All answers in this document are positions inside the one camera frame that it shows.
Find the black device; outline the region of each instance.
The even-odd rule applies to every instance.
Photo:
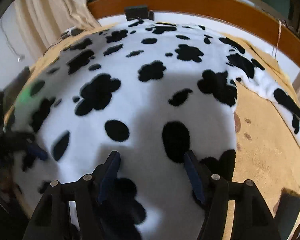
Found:
[[[73,239],[69,201],[76,202],[82,240],[105,239],[101,220],[94,210],[107,199],[120,162],[120,154],[112,151],[104,164],[77,182],[52,181],[29,221],[23,240]],[[280,240],[274,218],[252,180],[229,182],[211,174],[192,151],[184,154],[184,165],[195,197],[206,211],[198,240],[222,240],[229,200],[235,200],[231,239]]]

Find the blue gripper pad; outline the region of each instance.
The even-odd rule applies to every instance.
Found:
[[[192,190],[196,198],[204,205],[206,203],[206,196],[198,169],[200,168],[200,163],[195,158],[192,151],[188,151],[183,155],[185,169],[190,180]]]
[[[112,188],[114,179],[117,177],[121,158],[117,151],[112,151],[106,162],[102,164],[103,177],[100,181],[99,195],[97,201],[101,204],[108,197],[108,192]]]

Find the brown spot on yellow fabric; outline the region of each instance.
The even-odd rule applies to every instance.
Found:
[[[234,112],[233,115],[234,115],[235,133],[237,133],[241,129],[241,122],[240,122],[240,118],[236,112]]]
[[[245,138],[247,138],[248,140],[251,140],[251,136],[249,134],[247,134],[246,132],[244,133]]]

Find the cow print blanket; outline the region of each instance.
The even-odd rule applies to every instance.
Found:
[[[231,39],[200,25],[150,20],[87,35],[64,48],[15,103],[7,128],[34,132],[50,154],[45,162],[16,155],[15,181],[34,209],[51,180],[76,181],[117,150],[118,179],[98,211],[106,234],[196,239],[204,210],[192,196],[183,154],[193,150],[213,173],[232,179],[235,81],[272,101],[300,145],[300,109]]]

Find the metal pin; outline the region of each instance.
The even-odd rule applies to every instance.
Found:
[[[50,182],[50,186],[51,187],[55,187],[56,185],[58,185],[58,181],[57,180],[53,180]]]
[[[247,179],[246,180],[246,184],[249,186],[249,187],[252,187],[254,185],[253,181],[251,179]]]
[[[219,174],[212,174],[212,175],[211,175],[211,178],[212,178],[213,180],[219,180],[219,179],[220,179],[220,175],[219,175]]]
[[[85,181],[88,181],[88,180],[92,179],[92,175],[91,174],[86,174],[86,175],[83,176],[83,179]]]

